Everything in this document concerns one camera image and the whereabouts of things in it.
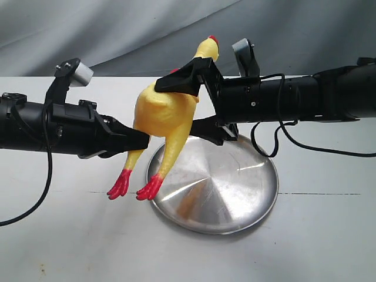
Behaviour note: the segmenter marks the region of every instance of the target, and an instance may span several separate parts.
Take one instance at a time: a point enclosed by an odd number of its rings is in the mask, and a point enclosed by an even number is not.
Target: rubber chicken
[[[219,57],[219,44],[210,36],[200,43],[194,58]],[[154,91],[156,82],[149,85],[139,95],[135,106],[133,128],[151,136],[165,137],[165,151],[158,172],[148,184],[137,191],[138,200],[152,200],[157,195],[165,177],[173,167],[184,147],[193,123],[198,97],[184,93],[160,93]],[[108,191],[110,200],[127,193],[129,177],[143,150],[129,151],[124,168],[115,185]]]

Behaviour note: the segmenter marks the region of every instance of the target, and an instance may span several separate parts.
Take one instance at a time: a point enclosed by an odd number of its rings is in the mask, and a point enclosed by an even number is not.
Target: white table
[[[43,102],[53,78],[0,78],[1,92]],[[133,122],[139,92],[155,78],[96,78],[72,88],[67,102],[88,99],[98,112]],[[204,87],[196,118],[214,113]],[[270,151],[276,123],[261,125],[259,144]],[[249,135],[251,125],[240,125]],[[301,142],[360,152],[376,151],[375,119],[356,123],[300,123]],[[130,192],[115,201],[106,192],[126,154],[80,160],[53,156],[51,192],[31,216],[0,228],[1,281],[375,281],[376,160],[300,149],[280,135],[273,159],[280,194],[257,229],[233,236],[184,230],[135,199],[146,166],[163,139],[141,156]],[[0,150],[0,220],[39,198],[45,153]]]

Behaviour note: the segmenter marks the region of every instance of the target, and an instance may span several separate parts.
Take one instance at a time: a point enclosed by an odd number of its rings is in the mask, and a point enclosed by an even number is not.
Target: black cable
[[[281,129],[281,126],[279,126],[276,131],[274,131],[274,149],[272,151],[272,153],[270,155],[268,155],[267,153],[263,152],[260,147],[257,145],[257,142],[256,142],[256,138],[255,138],[255,134],[254,134],[254,131],[256,130],[256,127],[260,124],[261,122],[258,122],[256,123],[253,127],[252,127],[252,130],[251,130],[251,142],[252,142],[252,145],[253,147],[255,148],[255,150],[262,156],[264,157],[275,157],[278,153],[278,149],[279,149],[279,141],[278,141],[278,131]],[[284,125],[285,126],[294,126],[296,125],[297,122],[287,122],[285,123]]]
[[[45,200],[49,186],[51,184],[52,180],[52,152],[51,152],[51,147],[49,144],[48,140],[48,133],[47,133],[47,124],[46,124],[46,118],[47,118],[47,110],[48,107],[51,103],[44,104],[43,111],[42,111],[42,127],[43,127],[43,135],[45,138],[45,146],[46,146],[46,151],[47,151],[47,160],[48,160],[48,172],[47,172],[47,180],[46,180],[46,185],[43,190],[43,193],[39,200],[26,212],[22,213],[21,215],[14,217],[13,219],[5,220],[5,221],[0,221],[0,226],[6,226],[10,225],[12,223],[18,222],[21,219],[24,219],[26,216],[29,216],[31,213],[33,213]]]
[[[320,148],[320,147],[312,147],[312,146],[308,146],[308,145],[304,145],[302,143],[299,143],[294,138],[292,138],[291,135],[287,132],[287,129],[286,129],[285,125],[296,125],[297,124],[297,120],[295,120],[293,123],[285,123],[284,124],[283,121],[282,121],[282,116],[281,116],[281,111],[280,111],[281,93],[282,93],[282,89],[283,89],[284,82],[285,82],[285,75],[283,73],[277,73],[275,75],[264,76],[264,77],[262,77],[262,79],[273,78],[273,77],[276,77],[276,76],[281,76],[281,82],[280,82],[280,86],[279,86],[279,89],[278,89],[278,97],[277,97],[277,115],[278,115],[278,122],[279,122],[280,126],[274,132],[275,145],[274,145],[274,150],[273,150],[272,154],[271,155],[266,155],[266,154],[262,153],[263,156],[274,157],[277,154],[277,152],[278,152],[278,144],[279,144],[278,137],[277,137],[277,131],[279,130],[279,128],[281,128],[282,131],[283,131],[283,133],[286,135],[286,137],[293,144],[295,144],[296,146],[298,146],[300,148],[303,148],[303,149],[312,150],[312,151],[316,151],[316,152],[325,152],[325,153],[333,153],[333,154],[338,154],[338,155],[354,156],[354,157],[376,157],[376,153],[356,153],[356,152],[348,152],[348,151],[341,151],[341,150],[334,150],[334,149],[326,149],[326,148]],[[251,131],[251,141],[252,141],[252,144],[255,147],[255,149],[259,152],[261,150],[257,146],[256,141],[254,140],[254,130],[255,130],[255,128],[256,128],[256,126],[258,124],[256,124],[252,128],[252,131]]]

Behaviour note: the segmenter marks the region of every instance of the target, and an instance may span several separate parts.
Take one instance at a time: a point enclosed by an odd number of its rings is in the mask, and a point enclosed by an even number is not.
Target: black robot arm
[[[122,125],[111,116],[100,115],[95,102],[65,103],[70,86],[86,86],[93,72],[79,59],[56,66],[55,80],[45,103],[27,101],[20,93],[3,93],[0,98],[0,148],[46,151],[42,112],[47,107],[46,129],[52,153],[101,158],[129,150],[145,149],[149,135]]]
[[[212,58],[194,58],[157,80],[157,92],[193,96],[205,85],[216,114],[195,120],[192,135],[222,145],[224,140],[237,139],[237,123],[349,122],[376,117],[375,59],[359,58],[353,66],[298,78],[260,77],[253,46],[248,39],[233,45],[239,78],[222,77]],[[281,79],[268,79],[275,76]]]

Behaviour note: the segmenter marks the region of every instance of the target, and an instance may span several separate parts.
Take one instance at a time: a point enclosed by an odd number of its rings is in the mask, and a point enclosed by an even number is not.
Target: gray fabric
[[[262,75],[312,74],[376,56],[373,0],[0,3],[1,76],[51,75],[76,56],[96,76],[162,76],[190,60],[208,35],[220,42],[224,75],[238,75],[231,45],[242,38],[255,44]]]

